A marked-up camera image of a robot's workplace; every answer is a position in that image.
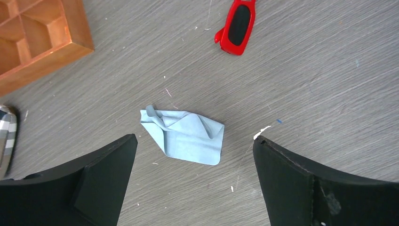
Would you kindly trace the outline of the light blue cleaning cloth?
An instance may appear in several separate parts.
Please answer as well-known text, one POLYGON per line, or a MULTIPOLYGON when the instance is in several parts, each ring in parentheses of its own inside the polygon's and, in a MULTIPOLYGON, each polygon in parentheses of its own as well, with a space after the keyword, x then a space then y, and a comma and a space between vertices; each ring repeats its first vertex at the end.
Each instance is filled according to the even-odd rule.
POLYGON ((223 124, 187 111, 156 110, 152 105, 140 114, 141 125, 167 157, 212 166, 220 162, 223 124))

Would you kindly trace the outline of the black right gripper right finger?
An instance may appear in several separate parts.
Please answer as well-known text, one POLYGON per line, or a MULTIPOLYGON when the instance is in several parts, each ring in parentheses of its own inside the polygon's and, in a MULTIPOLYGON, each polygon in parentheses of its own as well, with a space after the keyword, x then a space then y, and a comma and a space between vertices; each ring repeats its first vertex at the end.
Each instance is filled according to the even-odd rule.
POLYGON ((253 156, 272 226, 396 226, 399 185, 298 155, 258 136, 253 156))

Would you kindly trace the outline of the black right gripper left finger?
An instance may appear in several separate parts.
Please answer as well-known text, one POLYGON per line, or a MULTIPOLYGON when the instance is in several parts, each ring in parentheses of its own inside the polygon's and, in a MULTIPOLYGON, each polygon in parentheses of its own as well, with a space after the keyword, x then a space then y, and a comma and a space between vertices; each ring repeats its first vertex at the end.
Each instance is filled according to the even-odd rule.
POLYGON ((127 134, 59 166, 0 183, 3 226, 115 226, 138 141, 127 134))

